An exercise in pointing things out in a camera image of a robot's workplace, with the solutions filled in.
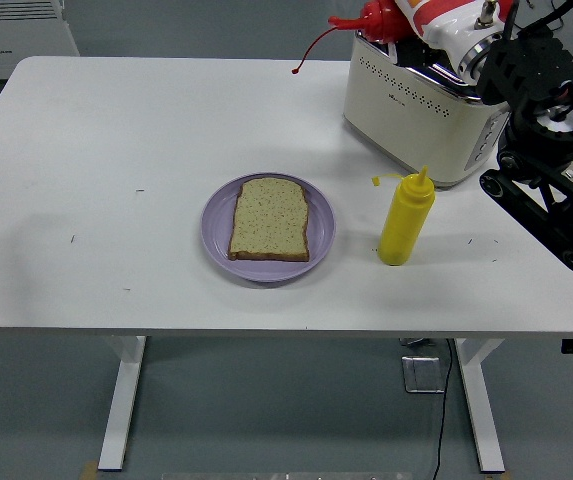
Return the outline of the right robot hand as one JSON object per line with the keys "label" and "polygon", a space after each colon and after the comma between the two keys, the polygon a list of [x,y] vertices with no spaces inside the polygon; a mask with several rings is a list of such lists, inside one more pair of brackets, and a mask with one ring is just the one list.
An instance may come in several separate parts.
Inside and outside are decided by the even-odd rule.
{"label": "right robot hand", "polygon": [[465,69],[501,37],[504,22],[487,1],[397,0],[394,4],[417,36],[444,51],[452,66]]}

